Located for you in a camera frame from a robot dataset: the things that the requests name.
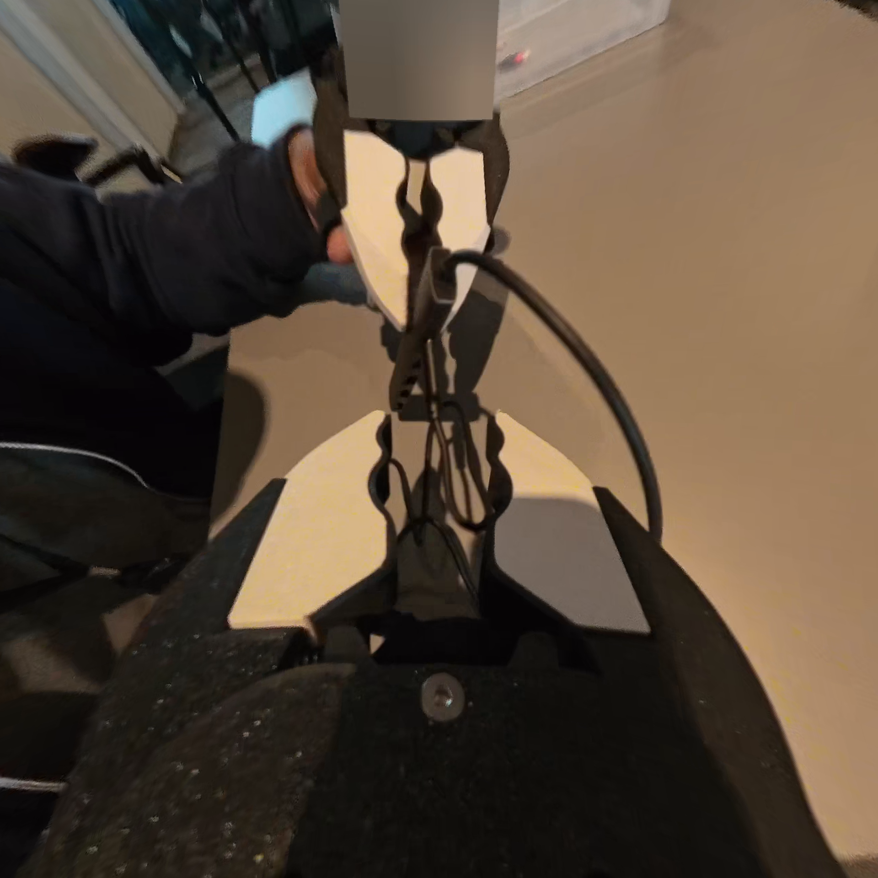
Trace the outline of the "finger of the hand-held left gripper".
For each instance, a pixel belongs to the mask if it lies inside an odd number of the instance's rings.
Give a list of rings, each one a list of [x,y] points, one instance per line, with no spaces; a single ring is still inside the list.
[[[430,193],[437,196],[435,231],[440,244],[454,253],[486,251],[487,219],[485,162],[481,152],[455,147],[430,160]]]
[[[343,227],[371,302],[398,330],[407,326],[409,268],[398,205],[407,160],[370,131],[343,135],[347,202]]]

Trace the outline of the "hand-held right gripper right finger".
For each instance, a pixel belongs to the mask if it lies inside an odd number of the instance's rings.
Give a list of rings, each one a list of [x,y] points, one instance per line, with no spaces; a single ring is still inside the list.
[[[488,424],[486,452],[495,515],[481,557],[483,615],[522,631],[544,622],[650,635],[591,480],[505,412]]]

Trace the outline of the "person's left forearm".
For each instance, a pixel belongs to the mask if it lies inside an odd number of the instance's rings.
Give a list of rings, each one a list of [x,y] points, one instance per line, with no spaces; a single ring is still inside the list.
[[[327,258],[291,173],[296,129],[200,179],[106,197],[2,164],[2,281],[146,366],[288,316]]]

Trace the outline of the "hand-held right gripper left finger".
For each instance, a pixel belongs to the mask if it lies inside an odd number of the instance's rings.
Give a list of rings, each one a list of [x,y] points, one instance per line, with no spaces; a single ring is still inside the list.
[[[392,608],[391,457],[391,417],[375,411],[287,473],[227,616],[230,629],[301,628],[323,639],[336,625]]]

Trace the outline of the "clear plastic organizer box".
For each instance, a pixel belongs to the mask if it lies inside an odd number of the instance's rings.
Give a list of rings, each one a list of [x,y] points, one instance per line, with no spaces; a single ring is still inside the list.
[[[664,23],[670,1],[500,1],[495,101]]]

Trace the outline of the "grey usb hub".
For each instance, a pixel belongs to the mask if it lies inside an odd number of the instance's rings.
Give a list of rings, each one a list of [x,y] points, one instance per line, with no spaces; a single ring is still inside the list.
[[[423,378],[428,422],[435,435],[439,435],[441,431],[441,411],[449,403],[438,400],[430,345],[450,321],[457,292],[456,271],[462,266],[483,271],[519,299],[592,381],[613,414],[637,468],[648,521],[647,530],[654,541],[661,543],[664,536],[664,508],[657,471],[649,446],[615,379],[555,306],[497,257],[480,254],[475,250],[451,252],[444,247],[432,247],[429,250],[422,274],[409,296],[408,322],[401,332],[401,342],[389,384],[391,411],[401,411],[415,385]]]

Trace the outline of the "person's left hand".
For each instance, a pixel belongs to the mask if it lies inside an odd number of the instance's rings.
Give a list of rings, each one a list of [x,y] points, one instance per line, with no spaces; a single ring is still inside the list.
[[[337,265],[352,264],[353,254],[343,226],[324,224],[330,205],[330,193],[319,169],[314,145],[313,130],[300,127],[287,142],[291,173],[302,204],[317,232],[330,262]]]

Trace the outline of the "black office chair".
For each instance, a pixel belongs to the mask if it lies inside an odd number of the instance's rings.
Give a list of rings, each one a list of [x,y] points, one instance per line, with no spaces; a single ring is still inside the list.
[[[129,170],[136,170],[153,185],[181,183],[182,175],[170,164],[150,155],[140,145],[134,144],[96,166],[95,170],[82,171],[95,151],[97,141],[91,137],[58,134],[19,141],[11,151],[11,163],[48,177],[82,182],[92,188],[121,177]]]

